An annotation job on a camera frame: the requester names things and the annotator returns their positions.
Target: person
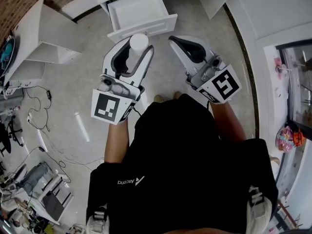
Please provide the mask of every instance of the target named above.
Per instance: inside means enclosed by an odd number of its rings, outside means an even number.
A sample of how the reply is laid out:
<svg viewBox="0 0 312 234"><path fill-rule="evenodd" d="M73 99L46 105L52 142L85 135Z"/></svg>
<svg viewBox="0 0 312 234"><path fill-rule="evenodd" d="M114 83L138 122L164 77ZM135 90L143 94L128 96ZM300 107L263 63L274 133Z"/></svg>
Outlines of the person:
<svg viewBox="0 0 312 234"><path fill-rule="evenodd" d="M127 120L109 126L105 162L90 177L87 221L105 206L110 234L252 233L255 186L267 224L278 190L265 141L246 139L227 102L211 104L212 116L187 94L174 98L156 96L130 146Z"/></svg>

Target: ascend logo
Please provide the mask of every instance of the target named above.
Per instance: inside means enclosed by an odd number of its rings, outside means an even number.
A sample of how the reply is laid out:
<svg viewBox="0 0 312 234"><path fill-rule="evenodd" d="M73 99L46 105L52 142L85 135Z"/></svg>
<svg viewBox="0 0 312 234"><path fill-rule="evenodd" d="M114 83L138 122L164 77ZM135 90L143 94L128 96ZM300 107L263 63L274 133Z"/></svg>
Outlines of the ascend logo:
<svg viewBox="0 0 312 234"><path fill-rule="evenodd" d="M139 184L142 179L144 179L145 176L143 176L141 179L136 178L136 185ZM119 181L117 182L117 185L124 185L124 184L132 184L135 180L130 179L130 180L125 180L125 181Z"/></svg>
<svg viewBox="0 0 312 234"><path fill-rule="evenodd" d="M133 183L133 181L134 181L134 179L132 179L132 180L125 180L125 181L119 181L118 180L117 185L129 184L129 183Z"/></svg>

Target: white bottle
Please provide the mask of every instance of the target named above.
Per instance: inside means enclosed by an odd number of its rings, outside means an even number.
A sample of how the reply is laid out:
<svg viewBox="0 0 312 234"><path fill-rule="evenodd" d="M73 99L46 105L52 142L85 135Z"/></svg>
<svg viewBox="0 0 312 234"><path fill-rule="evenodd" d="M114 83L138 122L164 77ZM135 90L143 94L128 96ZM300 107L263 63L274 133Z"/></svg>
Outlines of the white bottle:
<svg viewBox="0 0 312 234"><path fill-rule="evenodd" d="M138 60L148 47L148 37L144 34L135 34L130 38L129 57L126 60L128 73L131 73Z"/></svg>

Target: colorful toy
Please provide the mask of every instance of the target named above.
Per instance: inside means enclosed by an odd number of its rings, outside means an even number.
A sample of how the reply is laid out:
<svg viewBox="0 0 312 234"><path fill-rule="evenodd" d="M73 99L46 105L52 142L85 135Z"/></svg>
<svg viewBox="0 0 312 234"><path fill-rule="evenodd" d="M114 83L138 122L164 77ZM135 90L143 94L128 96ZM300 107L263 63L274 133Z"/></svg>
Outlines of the colorful toy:
<svg viewBox="0 0 312 234"><path fill-rule="evenodd" d="M282 128L279 130L279 132L276 135L276 141L275 141L276 147L284 151L286 153L289 153L293 147L293 132L289 126Z"/></svg>

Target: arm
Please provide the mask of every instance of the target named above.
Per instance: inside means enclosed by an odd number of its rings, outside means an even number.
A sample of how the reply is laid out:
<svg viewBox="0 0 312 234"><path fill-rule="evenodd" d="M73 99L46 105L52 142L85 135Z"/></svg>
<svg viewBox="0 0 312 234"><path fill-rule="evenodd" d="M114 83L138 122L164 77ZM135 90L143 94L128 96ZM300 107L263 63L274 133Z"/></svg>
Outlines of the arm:
<svg viewBox="0 0 312 234"><path fill-rule="evenodd" d="M211 108L220 138L232 142L246 140L243 127L228 102L220 105L211 103Z"/></svg>
<svg viewBox="0 0 312 234"><path fill-rule="evenodd" d="M104 161L121 163L129 148L128 119L120 125L109 125Z"/></svg>

